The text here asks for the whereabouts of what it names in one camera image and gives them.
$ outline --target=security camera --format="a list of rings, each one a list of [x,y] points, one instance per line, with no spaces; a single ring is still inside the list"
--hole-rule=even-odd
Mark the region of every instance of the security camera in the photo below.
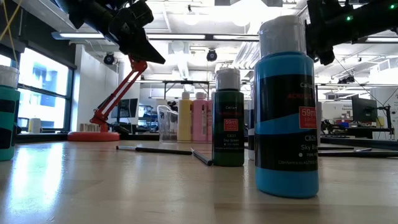
[[[113,52],[106,53],[106,56],[104,58],[104,63],[106,65],[114,65],[116,63],[116,59],[114,57],[114,53]]]
[[[210,49],[209,52],[207,53],[207,61],[208,62],[214,62],[217,60],[217,53],[215,49]]]

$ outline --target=blue paint bottle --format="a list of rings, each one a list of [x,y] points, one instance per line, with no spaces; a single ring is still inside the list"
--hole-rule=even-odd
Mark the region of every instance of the blue paint bottle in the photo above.
[[[256,185],[265,193],[309,198],[318,192],[313,61],[297,16],[263,23],[256,79]]]

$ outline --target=table surface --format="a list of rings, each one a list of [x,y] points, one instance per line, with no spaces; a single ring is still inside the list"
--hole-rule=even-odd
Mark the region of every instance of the table surface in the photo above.
[[[320,191],[302,200],[258,191],[253,161],[207,167],[193,156],[116,151],[118,144],[160,146],[17,146],[12,161],[0,162],[0,223],[398,223],[397,159],[321,157]]]

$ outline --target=white bottle cap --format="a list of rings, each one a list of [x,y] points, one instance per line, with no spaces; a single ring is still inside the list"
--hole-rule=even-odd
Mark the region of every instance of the white bottle cap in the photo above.
[[[226,68],[218,70],[216,73],[216,89],[240,90],[241,89],[240,71],[234,68]]]
[[[189,100],[189,92],[186,92],[186,91],[184,91],[184,92],[182,92],[182,99],[183,100]]]
[[[197,92],[196,97],[197,97],[197,100],[203,100],[203,99],[205,99],[205,93]]]
[[[280,52],[307,51],[304,22],[298,16],[279,16],[263,23],[259,36],[262,58]]]

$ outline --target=clear plastic container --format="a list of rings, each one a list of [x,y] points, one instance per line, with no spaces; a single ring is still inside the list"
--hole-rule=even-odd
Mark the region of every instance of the clear plastic container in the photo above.
[[[178,113],[168,106],[158,106],[157,116],[160,142],[177,142]]]

